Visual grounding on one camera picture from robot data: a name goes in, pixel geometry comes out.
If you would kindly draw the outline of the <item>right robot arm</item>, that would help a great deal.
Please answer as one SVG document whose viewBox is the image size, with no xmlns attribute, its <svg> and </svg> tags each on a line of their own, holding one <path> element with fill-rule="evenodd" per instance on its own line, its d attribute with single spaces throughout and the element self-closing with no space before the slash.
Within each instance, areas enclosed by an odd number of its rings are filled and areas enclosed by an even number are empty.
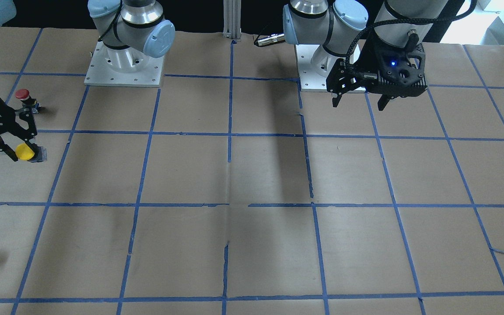
<svg viewBox="0 0 504 315">
<path fill-rule="evenodd" d="M 90 0 L 88 10 L 99 32 L 84 83 L 88 86 L 158 87 L 164 56 L 175 27 L 156 0 Z M 34 143 L 38 101 L 23 88 L 15 93 L 20 109 L 0 97 L 0 152 L 14 161 L 37 163 L 46 150 Z"/>
</svg>

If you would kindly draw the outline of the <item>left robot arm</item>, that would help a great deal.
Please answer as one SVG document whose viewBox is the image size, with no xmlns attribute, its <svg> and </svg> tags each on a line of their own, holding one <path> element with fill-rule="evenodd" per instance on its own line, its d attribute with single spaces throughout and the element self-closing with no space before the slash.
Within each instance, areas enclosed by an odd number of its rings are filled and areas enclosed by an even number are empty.
<svg viewBox="0 0 504 315">
<path fill-rule="evenodd" d="M 427 90 L 422 40 L 439 18 L 445 0 L 385 0 L 372 24 L 356 0 L 291 0 L 283 8 L 290 44 L 318 45 L 330 56 L 326 90 L 337 107 L 342 96 L 363 87 L 380 95 L 378 109 L 394 98 Z"/>
</svg>

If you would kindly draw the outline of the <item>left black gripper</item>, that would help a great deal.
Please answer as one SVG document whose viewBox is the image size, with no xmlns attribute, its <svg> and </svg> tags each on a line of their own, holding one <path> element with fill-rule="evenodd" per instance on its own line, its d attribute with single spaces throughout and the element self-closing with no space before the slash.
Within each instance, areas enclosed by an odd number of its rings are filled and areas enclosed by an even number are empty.
<svg viewBox="0 0 504 315">
<path fill-rule="evenodd" d="M 377 106 L 383 111 L 395 97 L 417 97 L 427 90 L 424 75 L 425 51 L 422 44 L 407 52 L 403 47 L 388 45 L 380 39 L 365 42 L 359 57 L 359 72 L 338 58 L 326 78 L 326 89 L 332 94 L 332 107 L 338 107 L 342 95 L 366 86 L 368 92 L 380 94 Z M 363 73 L 376 74 L 368 80 Z"/>
</svg>

